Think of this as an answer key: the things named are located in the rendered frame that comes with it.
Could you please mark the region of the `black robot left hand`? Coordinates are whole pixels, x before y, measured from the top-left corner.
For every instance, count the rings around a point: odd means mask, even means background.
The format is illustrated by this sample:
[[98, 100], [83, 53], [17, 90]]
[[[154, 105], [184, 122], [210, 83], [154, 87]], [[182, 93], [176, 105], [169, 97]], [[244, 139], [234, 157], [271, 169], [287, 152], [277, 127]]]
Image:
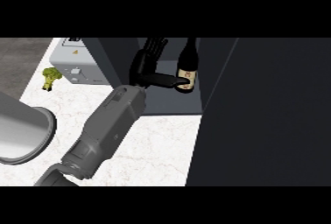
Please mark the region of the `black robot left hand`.
[[188, 78], [157, 72], [159, 60], [168, 43], [166, 38], [147, 39], [145, 46], [139, 49], [131, 64], [129, 84], [132, 86], [175, 88], [191, 83]]

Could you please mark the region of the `dark wine bottle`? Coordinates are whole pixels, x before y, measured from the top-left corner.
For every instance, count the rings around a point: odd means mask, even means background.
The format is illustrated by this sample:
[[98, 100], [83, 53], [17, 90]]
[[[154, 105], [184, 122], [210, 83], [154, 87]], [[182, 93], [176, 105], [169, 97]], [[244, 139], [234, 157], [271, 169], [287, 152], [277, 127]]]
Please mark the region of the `dark wine bottle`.
[[181, 52], [178, 60], [178, 73], [176, 76], [187, 78], [191, 83], [182, 84], [176, 87], [176, 90], [185, 94], [194, 90], [196, 78], [199, 73], [200, 57], [197, 52], [197, 38], [188, 38], [187, 46]]

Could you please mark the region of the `dark grey cabinet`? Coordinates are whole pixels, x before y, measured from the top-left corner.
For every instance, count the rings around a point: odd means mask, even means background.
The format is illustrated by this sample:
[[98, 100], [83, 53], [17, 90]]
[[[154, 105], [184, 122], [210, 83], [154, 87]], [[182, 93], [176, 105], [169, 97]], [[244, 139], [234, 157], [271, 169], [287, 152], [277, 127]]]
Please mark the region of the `dark grey cabinet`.
[[[131, 83], [131, 63], [145, 38], [83, 38], [107, 84], [114, 88]], [[191, 93], [175, 88], [147, 89], [145, 116], [202, 115], [233, 55], [237, 38], [197, 38], [199, 74]]]

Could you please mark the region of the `dark grey cabinet door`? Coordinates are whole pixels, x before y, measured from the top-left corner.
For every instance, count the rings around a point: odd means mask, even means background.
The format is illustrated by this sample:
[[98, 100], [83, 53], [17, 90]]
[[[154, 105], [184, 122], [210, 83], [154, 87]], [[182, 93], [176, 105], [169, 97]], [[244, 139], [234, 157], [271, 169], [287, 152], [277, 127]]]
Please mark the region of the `dark grey cabinet door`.
[[187, 183], [331, 186], [331, 38], [238, 39]]

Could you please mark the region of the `pale grey appliance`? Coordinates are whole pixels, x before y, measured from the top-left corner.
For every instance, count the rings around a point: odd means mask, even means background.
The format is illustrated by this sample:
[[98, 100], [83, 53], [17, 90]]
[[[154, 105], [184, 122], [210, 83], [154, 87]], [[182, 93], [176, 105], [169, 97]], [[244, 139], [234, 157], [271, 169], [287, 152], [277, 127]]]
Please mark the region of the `pale grey appliance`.
[[73, 84], [110, 84], [82, 38], [58, 41], [49, 62]]

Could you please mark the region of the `green broccoli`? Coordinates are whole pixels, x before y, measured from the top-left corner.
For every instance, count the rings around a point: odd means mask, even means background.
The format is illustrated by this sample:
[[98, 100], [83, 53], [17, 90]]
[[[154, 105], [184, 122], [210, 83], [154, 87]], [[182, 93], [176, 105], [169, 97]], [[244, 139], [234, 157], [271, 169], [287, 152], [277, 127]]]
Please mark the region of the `green broccoli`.
[[46, 91], [52, 90], [54, 81], [60, 80], [63, 78], [63, 73], [58, 71], [55, 67], [46, 68], [43, 70], [43, 76], [45, 76], [45, 85], [43, 89]]

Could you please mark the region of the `grey metal pot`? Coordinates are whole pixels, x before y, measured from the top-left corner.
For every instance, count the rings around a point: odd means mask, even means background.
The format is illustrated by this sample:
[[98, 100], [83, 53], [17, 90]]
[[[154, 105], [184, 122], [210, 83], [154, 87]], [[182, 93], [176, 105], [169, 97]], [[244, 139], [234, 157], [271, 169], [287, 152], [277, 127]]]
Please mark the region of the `grey metal pot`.
[[21, 165], [48, 148], [58, 119], [43, 107], [30, 107], [0, 92], [0, 163]]

